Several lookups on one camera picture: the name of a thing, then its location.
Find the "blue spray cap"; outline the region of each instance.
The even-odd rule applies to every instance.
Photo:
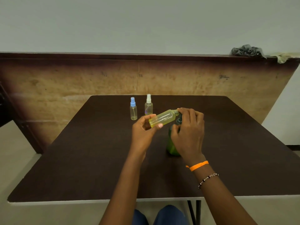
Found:
[[[131,99],[130,106],[135,107],[134,97],[131,97],[130,99]]]

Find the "bracelet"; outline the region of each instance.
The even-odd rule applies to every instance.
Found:
[[[205,164],[208,164],[208,161],[204,161],[204,162],[198,163],[198,164],[196,164],[196,165],[194,165],[194,166],[191,166],[191,167],[189,167],[189,166],[186,166],[186,167],[189,168],[190,171],[194,171],[194,170],[196,170],[197,168],[199,168],[199,167],[201,167],[201,166],[203,166],[203,165],[205,165]]]
[[[212,176],[216,176],[216,175],[219,176],[217,173],[214,173],[214,174],[211,174],[211,175],[207,176],[205,179],[203,179],[203,180],[200,182],[200,184],[198,185],[198,189],[201,188],[201,185],[202,185],[207,179],[211,178]]]

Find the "black metal leg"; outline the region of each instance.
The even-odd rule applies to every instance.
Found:
[[[201,218],[201,200],[196,200],[196,225],[200,225]]]
[[[190,216],[192,217],[193,225],[196,225],[196,219],[195,219],[194,210],[193,210],[191,201],[188,200],[187,204],[188,204],[188,208],[190,209]]]

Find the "blue jeans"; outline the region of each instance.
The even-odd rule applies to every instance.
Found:
[[[149,225],[149,223],[145,215],[135,209],[132,225]],[[158,212],[153,225],[188,225],[188,220],[178,208],[167,205]]]

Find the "brown table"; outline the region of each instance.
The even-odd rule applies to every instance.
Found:
[[[108,201],[126,159],[130,97],[92,96],[9,195],[10,203]],[[138,117],[146,96],[135,96]],[[154,113],[178,107],[204,113],[203,153],[234,196],[300,194],[300,158],[224,96],[152,96]],[[140,175],[138,200],[199,200],[198,182],[156,133]]]

